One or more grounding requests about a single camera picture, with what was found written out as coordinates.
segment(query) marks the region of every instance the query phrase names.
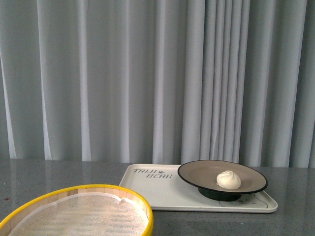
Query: curtain fold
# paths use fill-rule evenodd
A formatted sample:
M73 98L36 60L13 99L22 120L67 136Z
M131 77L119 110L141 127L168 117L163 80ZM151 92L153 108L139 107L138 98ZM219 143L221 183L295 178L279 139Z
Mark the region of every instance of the curtain fold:
M0 158L315 167L315 4L0 2Z

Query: round container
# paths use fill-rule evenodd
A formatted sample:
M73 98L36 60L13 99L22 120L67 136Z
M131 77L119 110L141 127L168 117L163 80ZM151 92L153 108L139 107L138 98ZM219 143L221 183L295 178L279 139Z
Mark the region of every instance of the round container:
M104 199L109 198L110 199L109 202L113 202L111 204L114 206L122 207L120 205L125 204L126 206L130 205L134 207L139 212L139 214L142 214L142 216L144 216L145 218L145 223L144 225L142 225L141 232L138 235L143 235L143 236L152 235L153 213L152 213L152 209L149 203L147 202L145 198L143 198L138 193L124 187L109 185L109 184L90 184L90 185L80 185L80 186L74 186L70 188L57 190L57 191L45 194L41 197L38 197L24 204L23 206L17 208L15 211L13 211L6 218L4 218L4 220L0 222L0 236L8 236L11 233L11 231L14 232L16 230L15 229L16 226L18 228L19 226L23 225L24 222L26 222L32 216L35 216L37 214L36 212L42 212L44 210L47 210L50 207L56 208L55 205L63 204L68 199L74 199L72 201L75 202L75 204L84 202L82 201L84 198L81 198L81 196L84 196L85 199L87 199L87 197L89 196L97 196L99 198L104 197ZM95 199L97 203L96 205L101 205L101 203L99 203L98 201L99 198ZM110 210L117 211L115 207L111 208ZM118 215L116 219L111 221L110 227L112 227L113 225L114 227L116 227L116 229L119 229L120 227L130 227L130 224L131 224L130 216L129 217L123 216L123 214L128 213L128 212L130 213L130 211L126 211L125 209L118 209L118 214L120 215ZM75 215L75 216L71 215L70 218L75 219L75 217L81 217L81 215L82 213L79 213L78 215ZM89 217L93 219L94 213L92 213ZM67 225L67 222L63 222L63 219L60 219L59 221L62 222L62 224ZM106 217L104 221L105 221L105 224L102 224L102 225L99 224L98 226L101 226L104 228L106 226ZM86 222L86 224L85 223L82 224L82 227L84 228L85 225L88 225L89 223L90 222Z

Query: gray countertop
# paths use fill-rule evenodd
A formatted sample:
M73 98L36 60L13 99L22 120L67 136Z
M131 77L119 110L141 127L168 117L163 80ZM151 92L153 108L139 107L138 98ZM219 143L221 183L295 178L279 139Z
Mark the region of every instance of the gray countertop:
M126 163L0 160L0 221L46 193L76 185L119 185ZM315 235L315 169L254 168L277 203L270 214L154 211L154 235Z

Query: brown plate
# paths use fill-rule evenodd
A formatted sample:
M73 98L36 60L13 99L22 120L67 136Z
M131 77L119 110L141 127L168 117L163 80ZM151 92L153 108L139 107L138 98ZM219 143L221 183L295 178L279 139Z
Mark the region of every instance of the brown plate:
M238 189L229 190L217 185L217 176L224 171L233 171L239 176L241 186ZM242 194L260 192L268 186L266 177L258 171L227 161L188 162L178 168L178 175L187 183L198 187L204 196L218 201L234 201Z

